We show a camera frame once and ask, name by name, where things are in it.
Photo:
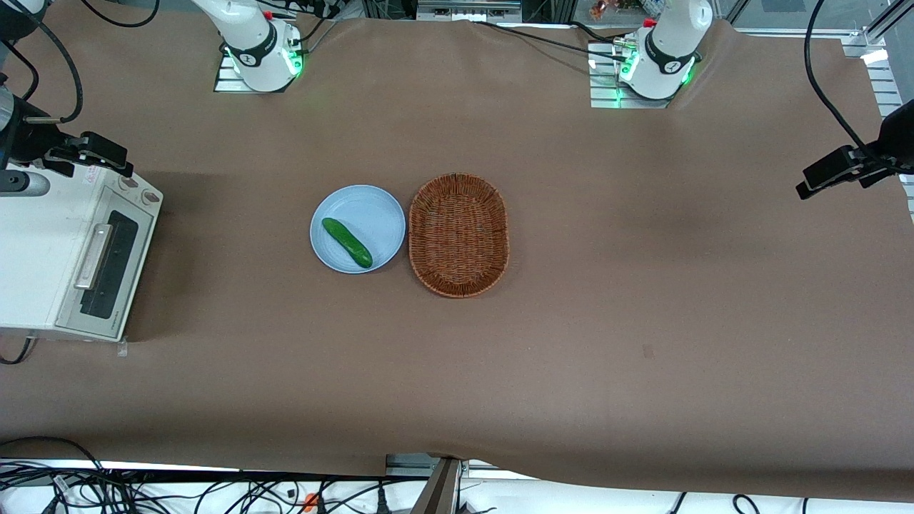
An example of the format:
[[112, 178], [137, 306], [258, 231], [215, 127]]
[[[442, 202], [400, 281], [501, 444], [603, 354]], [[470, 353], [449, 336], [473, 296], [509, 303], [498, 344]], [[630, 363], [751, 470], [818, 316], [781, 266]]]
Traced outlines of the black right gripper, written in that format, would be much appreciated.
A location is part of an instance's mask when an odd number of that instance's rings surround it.
[[56, 124], [30, 124], [26, 118], [43, 117], [46, 113], [23, 99], [14, 100], [10, 119], [10, 162], [19, 166], [33, 165], [72, 178], [79, 159], [88, 165], [106, 167], [124, 178], [131, 178], [134, 165], [127, 159], [128, 151], [121, 144], [94, 133], [83, 131], [77, 138], [60, 131]]

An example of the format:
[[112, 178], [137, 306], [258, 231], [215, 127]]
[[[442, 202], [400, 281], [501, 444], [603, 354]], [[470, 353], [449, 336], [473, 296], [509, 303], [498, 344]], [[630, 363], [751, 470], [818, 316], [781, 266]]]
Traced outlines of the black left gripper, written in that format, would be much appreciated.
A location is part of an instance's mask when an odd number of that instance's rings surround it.
[[882, 120], [876, 140], [865, 144], [858, 167], [855, 149], [840, 146], [803, 170], [795, 189], [801, 201], [838, 184], [855, 181], [871, 188], [884, 178], [913, 173], [913, 101], [905, 102]]

